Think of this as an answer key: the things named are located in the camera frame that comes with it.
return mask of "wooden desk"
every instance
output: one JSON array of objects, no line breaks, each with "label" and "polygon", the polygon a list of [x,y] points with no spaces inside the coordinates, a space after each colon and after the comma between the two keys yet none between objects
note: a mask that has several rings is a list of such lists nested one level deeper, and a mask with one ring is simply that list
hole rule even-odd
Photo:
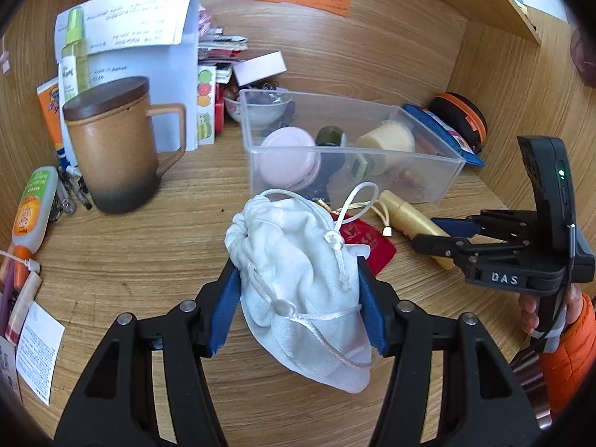
[{"label": "wooden desk", "polygon": [[[187,153],[142,209],[106,216],[79,207],[73,217],[62,217],[52,226],[38,254],[44,285],[37,297],[66,327],[51,407],[21,382],[25,405],[49,434],[54,434],[80,373],[119,313],[130,311],[140,319],[166,313],[219,275],[227,258],[225,231],[247,199],[240,130],[228,125],[215,145]],[[420,209],[429,216],[462,217],[480,207],[501,206],[466,170],[440,207]],[[473,311],[506,357],[518,351],[523,336],[515,295],[467,285],[458,269],[445,272],[429,257],[414,254],[403,237],[392,240],[397,255],[380,278],[391,282],[400,297],[453,318]],[[231,446],[296,445],[299,440],[302,446],[361,446],[373,432],[391,361],[373,369],[370,385],[356,395],[318,384],[285,369],[261,348],[238,308],[225,347],[204,367]],[[436,367],[428,434],[436,432],[440,385]],[[155,380],[155,391],[158,418],[169,421],[163,373]],[[174,440],[168,421],[162,436]]]}]

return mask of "metal screw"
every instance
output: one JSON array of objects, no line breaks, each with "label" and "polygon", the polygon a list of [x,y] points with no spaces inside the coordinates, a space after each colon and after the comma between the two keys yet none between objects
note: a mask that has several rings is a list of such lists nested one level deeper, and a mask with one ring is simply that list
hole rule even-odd
[{"label": "metal screw", "polygon": [[192,299],[187,299],[186,301],[182,301],[180,303],[180,310],[182,312],[194,311],[195,307],[197,307],[197,303]]},{"label": "metal screw", "polygon": [[118,321],[118,324],[126,326],[130,321],[132,321],[132,314],[130,314],[129,312],[124,312],[120,316],[118,316],[118,319],[116,319],[116,321]]},{"label": "metal screw", "polygon": [[461,319],[463,319],[464,322],[466,324],[469,324],[470,326],[478,324],[478,318],[475,315],[473,315],[471,312],[464,312],[461,315]]},{"label": "metal screw", "polygon": [[413,305],[412,301],[400,301],[397,303],[397,308],[401,312],[412,312],[416,306]]},{"label": "metal screw", "polygon": [[63,204],[62,206],[62,210],[65,211],[68,214],[72,214],[75,212],[75,204],[74,202],[71,201],[67,201],[66,203]]}]

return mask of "blue gripper pad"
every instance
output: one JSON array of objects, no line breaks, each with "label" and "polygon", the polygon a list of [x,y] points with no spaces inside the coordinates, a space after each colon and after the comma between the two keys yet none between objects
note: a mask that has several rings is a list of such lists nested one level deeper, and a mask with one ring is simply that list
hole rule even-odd
[{"label": "blue gripper pad", "polygon": [[438,227],[442,228],[452,237],[470,238],[481,232],[481,228],[467,219],[431,219]]},{"label": "blue gripper pad", "polygon": [[213,308],[208,343],[212,355],[224,345],[240,301],[240,272],[231,261],[224,267],[218,282],[219,300]]},{"label": "blue gripper pad", "polygon": [[391,350],[391,338],[396,334],[395,307],[397,294],[389,283],[376,280],[364,257],[358,257],[360,282],[360,315],[371,345],[382,356]]}]

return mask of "green bottle cap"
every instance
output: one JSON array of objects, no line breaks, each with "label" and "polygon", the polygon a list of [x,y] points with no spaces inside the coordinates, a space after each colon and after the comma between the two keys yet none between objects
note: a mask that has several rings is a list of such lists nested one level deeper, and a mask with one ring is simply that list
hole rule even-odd
[{"label": "green bottle cap", "polygon": [[346,134],[340,127],[325,126],[317,133],[315,144],[317,146],[345,146]]},{"label": "green bottle cap", "polygon": [[78,6],[69,11],[69,22],[66,25],[66,44],[83,40],[83,9]]}]

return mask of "spray bottle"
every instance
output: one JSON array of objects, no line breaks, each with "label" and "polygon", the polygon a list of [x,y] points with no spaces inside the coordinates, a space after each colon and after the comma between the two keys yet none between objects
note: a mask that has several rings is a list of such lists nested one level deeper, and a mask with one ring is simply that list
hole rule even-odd
[{"label": "spray bottle", "polygon": [[[29,178],[13,225],[14,255],[19,259],[30,259],[44,240],[57,184],[58,172],[53,166],[42,166]],[[28,275],[27,267],[15,262],[14,286],[17,291],[22,289]]]},{"label": "spray bottle", "polygon": [[66,102],[90,87],[84,26],[83,8],[73,8],[69,12],[66,45],[62,49],[62,80]]}]

